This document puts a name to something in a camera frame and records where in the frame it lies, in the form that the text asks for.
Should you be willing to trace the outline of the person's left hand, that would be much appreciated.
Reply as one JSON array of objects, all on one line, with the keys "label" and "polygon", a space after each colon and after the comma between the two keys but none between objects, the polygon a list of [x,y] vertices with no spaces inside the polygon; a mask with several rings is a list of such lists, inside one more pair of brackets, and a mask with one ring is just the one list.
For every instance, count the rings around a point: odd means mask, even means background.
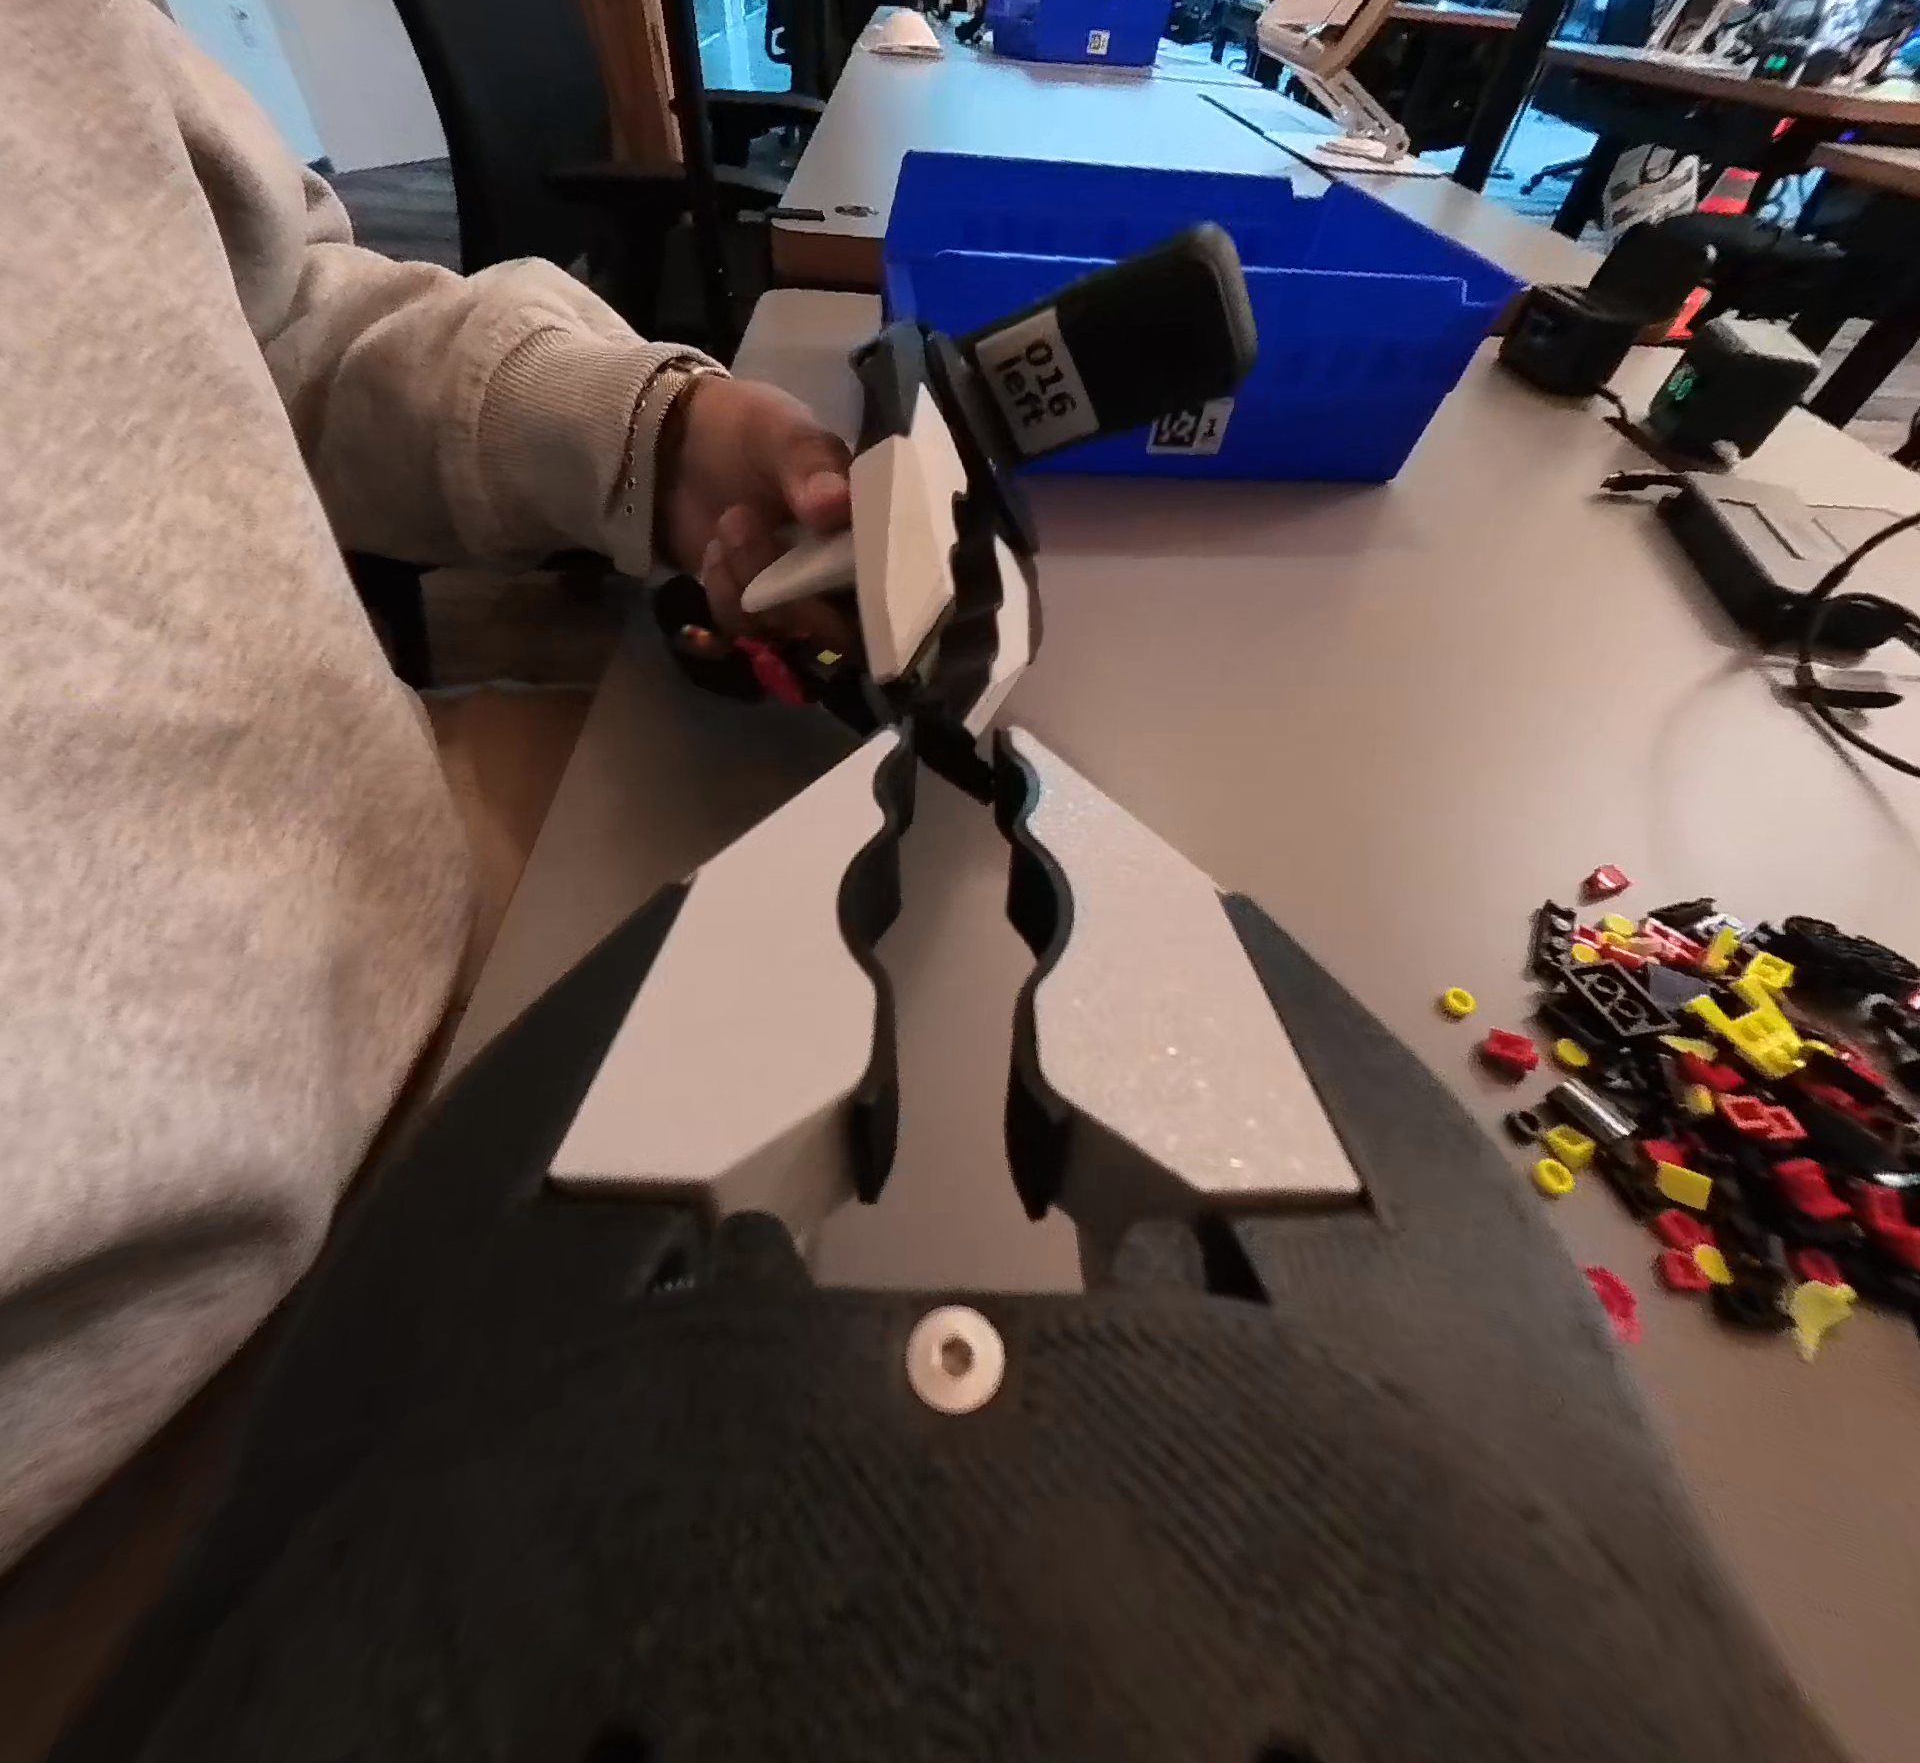
[{"label": "person's left hand", "polygon": [[698,585],[716,634],[848,651],[836,601],[742,607],[802,529],[848,529],[848,446],[776,384],[697,380],[656,446],[656,563]]}]

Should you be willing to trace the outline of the flat black hub box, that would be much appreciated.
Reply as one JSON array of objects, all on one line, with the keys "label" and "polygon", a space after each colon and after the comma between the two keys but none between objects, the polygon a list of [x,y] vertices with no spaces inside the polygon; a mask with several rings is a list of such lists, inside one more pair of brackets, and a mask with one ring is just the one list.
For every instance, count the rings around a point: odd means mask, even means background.
[{"label": "flat black hub box", "polygon": [[[1654,500],[1654,526],[1721,601],[1721,614],[1748,638],[1788,651],[1813,623],[1813,585],[1847,563],[1897,507],[1836,507],[1793,500],[1788,484],[1748,475],[1682,475]],[[1920,614],[1912,585],[1912,529],[1876,545],[1816,614],[1816,651],[1876,651],[1897,623]]]}]

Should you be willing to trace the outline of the large blue storage bin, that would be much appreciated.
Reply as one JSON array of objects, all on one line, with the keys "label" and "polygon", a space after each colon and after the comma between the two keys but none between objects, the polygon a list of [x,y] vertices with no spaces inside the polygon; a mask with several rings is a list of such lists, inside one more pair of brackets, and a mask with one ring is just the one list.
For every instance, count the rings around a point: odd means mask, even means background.
[{"label": "large blue storage bin", "polygon": [[1043,457],[1043,475],[1387,484],[1521,303],[1513,269],[1357,186],[921,149],[878,251],[883,313],[978,329],[1185,224],[1220,224],[1238,251],[1255,369],[1231,402]]}]

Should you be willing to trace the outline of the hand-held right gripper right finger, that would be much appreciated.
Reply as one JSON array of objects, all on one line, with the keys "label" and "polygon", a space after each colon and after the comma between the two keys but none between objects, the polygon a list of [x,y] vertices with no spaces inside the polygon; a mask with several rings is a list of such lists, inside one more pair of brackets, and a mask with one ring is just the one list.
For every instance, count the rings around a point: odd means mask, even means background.
[{"label": "hand-held right gripper right finger", "polygon": [[1229,890],[1030,731],[992,731],[999,915],[1023,937],[999,1155],[1062,1213],[1079,1284],[1142,1228],[1363,1208],[1357,1155],[1272,1007]]}]

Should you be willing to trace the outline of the black office chair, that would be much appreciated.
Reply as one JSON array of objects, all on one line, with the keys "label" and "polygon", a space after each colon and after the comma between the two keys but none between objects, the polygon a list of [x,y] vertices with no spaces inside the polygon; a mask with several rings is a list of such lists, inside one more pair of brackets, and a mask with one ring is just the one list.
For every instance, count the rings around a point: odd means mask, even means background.
[{"label": "black office chair", "polygon": [[579,269],[630,329],[742,350],[772,286],[772,137],[820,91],[716,91],[697,0],[393,0],[447,137],[465,269]]}]

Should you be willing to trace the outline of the person's left forearm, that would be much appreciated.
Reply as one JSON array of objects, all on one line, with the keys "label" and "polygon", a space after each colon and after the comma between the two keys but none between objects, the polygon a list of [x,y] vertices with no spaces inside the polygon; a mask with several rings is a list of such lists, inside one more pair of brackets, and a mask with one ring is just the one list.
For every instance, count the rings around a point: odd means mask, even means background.
[{"label": "person's left forearm", "polygon": [[697,350],[636,338],[555,260],[384,260],[299,161],[199,161],[199,191],[306,484],[384,563],[656,563],[656,446]]}]

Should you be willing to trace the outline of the black lego assembly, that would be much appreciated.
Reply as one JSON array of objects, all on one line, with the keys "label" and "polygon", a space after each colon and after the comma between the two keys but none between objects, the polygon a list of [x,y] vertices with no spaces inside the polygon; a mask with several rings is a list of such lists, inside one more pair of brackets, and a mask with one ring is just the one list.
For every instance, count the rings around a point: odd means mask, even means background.
[{"label": "black lego assembly", "polygon": [[874,683],[874,667],[838,648],[807,638],[727,638],[716,623],[697,614],[656,614],[661,651],[697,697],[742,698],[742,706],[807,706],[836,720],[838,731],[900,731],[900,744],[951,776],[973,798],[992,798],[992,756],[967,722],[951,722],[929,698],[909,683]]}]

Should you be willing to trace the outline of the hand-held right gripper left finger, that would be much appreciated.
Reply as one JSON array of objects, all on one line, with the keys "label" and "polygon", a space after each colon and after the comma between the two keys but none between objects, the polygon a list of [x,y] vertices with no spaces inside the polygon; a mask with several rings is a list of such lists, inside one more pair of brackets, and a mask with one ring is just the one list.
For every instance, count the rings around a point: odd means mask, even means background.
[{"label": "hand-held right gripper left finger", "polygon": [[874,731],[687,878],[549,1155],[555,1195],[772,1213],[794,1249],[878,1199],[900,1116],[878,934],[909,805],[909,731]]}]

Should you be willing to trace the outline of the small blue storage bin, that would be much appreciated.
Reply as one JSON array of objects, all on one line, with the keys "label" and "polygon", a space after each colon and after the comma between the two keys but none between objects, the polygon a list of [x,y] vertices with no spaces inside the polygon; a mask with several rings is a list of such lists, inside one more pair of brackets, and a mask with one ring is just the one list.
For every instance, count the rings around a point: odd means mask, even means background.
[{"label": "small blue storage bin", "polygon": [[1175,0],[988,0],[988,39],[1043,73],[1159,73]]}]

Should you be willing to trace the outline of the background wooden desk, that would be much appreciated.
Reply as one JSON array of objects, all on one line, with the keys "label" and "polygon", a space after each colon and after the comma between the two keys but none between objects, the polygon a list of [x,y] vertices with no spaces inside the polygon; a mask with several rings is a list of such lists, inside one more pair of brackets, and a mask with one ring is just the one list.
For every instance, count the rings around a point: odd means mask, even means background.
[{"label": "background wooden desk", "polygon": [[[1500,5],[1427,5],[1392,0],[1363,64],[1387,74],[1417,152],[1463,149],[1469,107],[1489,103],[1521,14]],[[1816,149],[1912,149],[1912,88],[1782,88],[1730,64],[1653,52],[1653,44],[1562,44],[1549,39],[1530,74],[1530,116],[1588,129],[1588,152],[1562,181],[1549,217],[1560,242],[1598,224],[1598,191],[1625,149],[1682,149],[1707,166],[1748,166],[1754,191],[1813,166]]]}]

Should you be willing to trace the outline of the pile of loose lego pieces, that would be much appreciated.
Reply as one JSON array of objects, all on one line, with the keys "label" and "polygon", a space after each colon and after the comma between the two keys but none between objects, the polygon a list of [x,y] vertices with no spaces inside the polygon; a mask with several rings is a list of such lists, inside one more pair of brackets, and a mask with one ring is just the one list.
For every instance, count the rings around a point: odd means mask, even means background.
[{"label": "pile of loose lego pieces", "polygon": [[1807,1366],[1857,1308],[1920,1327],[1920,966],[1824,915],[1616,903],[1601,865],[1530,907],[1530,1014],[1433,993],[1513,1092],[1530,1187],[1598,1180],[1662,1293]]}]

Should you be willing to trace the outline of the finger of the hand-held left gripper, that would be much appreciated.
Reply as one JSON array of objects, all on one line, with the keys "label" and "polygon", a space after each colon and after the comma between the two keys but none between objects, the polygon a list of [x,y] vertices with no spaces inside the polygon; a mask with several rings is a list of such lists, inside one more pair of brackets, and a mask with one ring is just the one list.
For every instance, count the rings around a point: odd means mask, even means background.
[{"label": "finger of the hand-held left gripper", "polygon": [[1030,558],[992,558],[992,607],[973,623],[967,667],[958,667],[958,722],[973,744],[988,744],[1030,651],[1043,651],[1043,568]]},{"label": "finger of the hand-held left gripper", "polygon": [[999,706],[999,538],[967,529],[958,439],[878,439],[848,473],[853,634],[874,683],[988,731]]}]

